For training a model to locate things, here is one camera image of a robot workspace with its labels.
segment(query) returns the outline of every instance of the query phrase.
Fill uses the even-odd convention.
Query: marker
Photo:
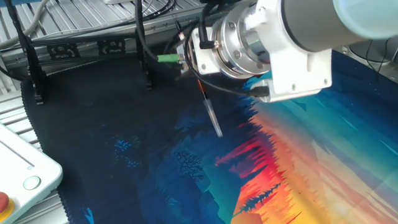
[[[211,101],[207,98],[207,94],[206,94],[205,89],[204,89],[203,85],[201,84],[200,80],[197,80],[197,81],[198,81],[199,89],[201,91],[201,95],[203,97],[203,103],[205,104],[207,113],[209,114],[211,123],[213,123],[213,127],[216,130],[217,136],[219,138],[223,137],[223,132],[221,131],[220,125],[218,124],[217,117],[216,117],[216,114],[213,109],[213,105],[211,105]]]

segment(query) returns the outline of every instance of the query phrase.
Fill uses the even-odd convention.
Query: silver metal flange
[[[256,31],[246,30],[244,18],[249,13],[249,2],[236,6],[213,25],[212,39],[221,43],[213,50],[221,71],[229,77],[245,79],[262,75],[271,69],[265,63],[267,51],[258,40]]]

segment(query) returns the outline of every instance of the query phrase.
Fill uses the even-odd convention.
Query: orange sky painting
[[[265,113],[252,122],[262,133],[216,160],[247,155],[230,171],[241,178],[258,172],[241,188],[232,224],[398,223],[397,211],[332,153]]]

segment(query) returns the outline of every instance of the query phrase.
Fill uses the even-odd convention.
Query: printed artwork
[[[204,106],[187,104],[176,122],[143,122],[96,144],[111,151],[114,170],[103,175],[114,188],[134,181],[136,208],[124,216],[150,224],[398,223],[398,86],[341,54],[332,65],[333,86],[315,96],[211,98],[222,138]],[[112,129],[93,135],[106,139]],[[87,201],[81,217],[106,223]]]

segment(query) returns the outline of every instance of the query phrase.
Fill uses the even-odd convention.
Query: black fabric mat
[[[224,132],[218,138],[195,79],[176,82],[175,72],[164,65],[151,68],[156,71],[152,91],[146,91],[136,72],[139,62],[131,58],[51,75],[40,106],[31,82],[22,83],[42,149],[63,167],[58,191],[71,224],[225,223],[200,164],[208,157],[215,167],[214,158],[248,140],[254,126],[236,128],[253,114],[251,100],[208,90]],[[225,84],[241,85],[227,79]],[[232,178],[224,182],[240,189],[239,176],[230,177],[226,167],[222,171]]]

